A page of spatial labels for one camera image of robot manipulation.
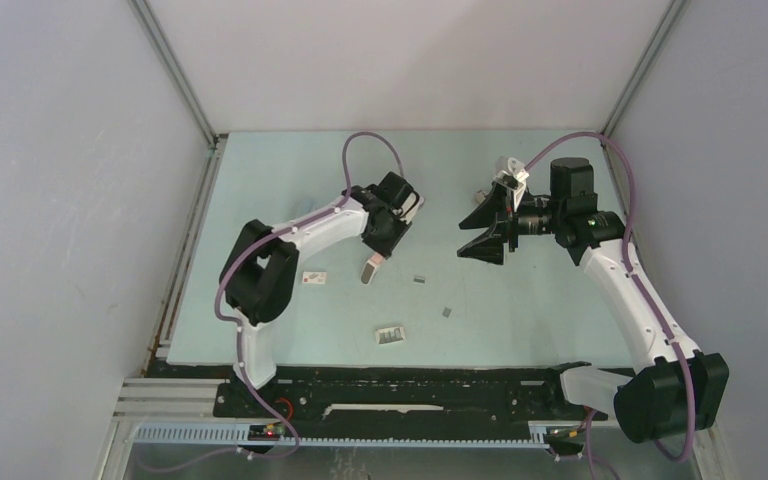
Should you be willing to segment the open staple tray box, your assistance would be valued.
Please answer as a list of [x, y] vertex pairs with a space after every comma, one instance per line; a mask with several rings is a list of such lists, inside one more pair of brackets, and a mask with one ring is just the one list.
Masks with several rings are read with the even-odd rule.
[[374, 336], [378, 345], [395, 344], [406, 339], [406, 330], [403, 326], [383, 327], [376, 329]]

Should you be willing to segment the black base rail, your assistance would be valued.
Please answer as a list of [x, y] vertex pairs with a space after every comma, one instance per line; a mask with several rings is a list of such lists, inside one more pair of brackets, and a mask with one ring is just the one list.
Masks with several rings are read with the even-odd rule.
[[216, 418], [278, 412], [307, 440], [518, 441], [540, 422], [579, 426], [586, 410], [562, 395], [550, 368], [432, 369], [280, 366], [251, 394], [219, 385]]

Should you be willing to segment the pink mini stapler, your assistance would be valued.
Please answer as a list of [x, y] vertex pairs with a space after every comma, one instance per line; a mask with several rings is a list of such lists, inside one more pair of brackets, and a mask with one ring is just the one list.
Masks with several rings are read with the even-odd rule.
[[369, 285], [385, 261], [386, 257], [379, 253], [374, 253], [372, 256], [370, 256], [361, 271], [361, 282], [364, 285]]

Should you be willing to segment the light blue stapler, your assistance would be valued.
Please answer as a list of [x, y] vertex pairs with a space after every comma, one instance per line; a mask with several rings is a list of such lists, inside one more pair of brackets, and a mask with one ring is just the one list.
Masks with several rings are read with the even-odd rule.
[[307, 196], [298, 201], [296, 205], [296, 214], [298, 216], [307, 215], [310, 212], [314, 211], [315, 208], [316, 208], [315, 199]]

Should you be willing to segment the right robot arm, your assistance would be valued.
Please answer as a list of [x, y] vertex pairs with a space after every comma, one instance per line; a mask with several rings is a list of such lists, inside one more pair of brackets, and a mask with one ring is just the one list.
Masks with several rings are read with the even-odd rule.
[[489, 191], [459, 224], [480, 234], [458, 257], [501, 265], [520, 237], [553, 236], [597, 287], [634, 371], [624, 376], [586, 363], [563, 365], [541, 392], [545, 411], [566, 418], [580, 406], [595, 409], [616, 419], [634, 443], [712, 427], [729, 367], [721, 354], [702, 351], [655, 292], [624, 221], [598, 207], [592, 165], [580, 157], [552, 161], [546, 195], [532, 195], [528, 178], [521, 161], [499, 159]]

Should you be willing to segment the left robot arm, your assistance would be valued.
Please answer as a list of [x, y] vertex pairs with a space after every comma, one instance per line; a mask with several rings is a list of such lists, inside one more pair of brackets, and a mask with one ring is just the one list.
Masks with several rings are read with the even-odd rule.
[[349, 238], [370, 248], [360, 279], [369, 284], [412, 226], [425, 199], [402, 176], [389, 172], [377, 184], [349, 186], [334, 201], [297, 219], [246, 223], [219, 278], [218, 319], [235, 323], [234, 367], [245, 382], [237, 402], [252, 416], [276, 403], [276, 321], [291, 302], [297, 269], [311, 256]]

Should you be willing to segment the white staple box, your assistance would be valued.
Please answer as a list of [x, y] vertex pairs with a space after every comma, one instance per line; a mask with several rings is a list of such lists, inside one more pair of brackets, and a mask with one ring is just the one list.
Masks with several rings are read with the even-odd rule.
[[304, 271], [302, 273], [302, 283], [309, 285], [324, 285], [327, 282], [328, 274], [324, 271]]

